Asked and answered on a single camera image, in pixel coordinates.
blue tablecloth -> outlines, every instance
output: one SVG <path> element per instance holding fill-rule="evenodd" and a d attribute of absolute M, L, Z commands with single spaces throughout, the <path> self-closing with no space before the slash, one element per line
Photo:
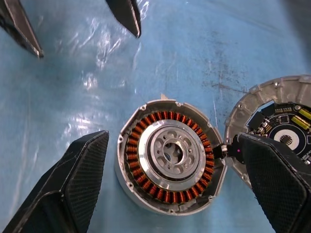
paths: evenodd
<path fill-rule="evenodd" d="M 21 0 L 45 57 L 0 31 L 0 231 L 73 140 L 107 129 L 88 232 L 274 232 L 231 169 L 209 208 L 168 217 L 130 201 L 113 163 L 122 126 L 161 93 L 202 110 L 223 135 L 225 118 L 251 86 L 310 72 L 311 14 L 288 1 L 139 0 L 135 39 L 104 0 Z"/>

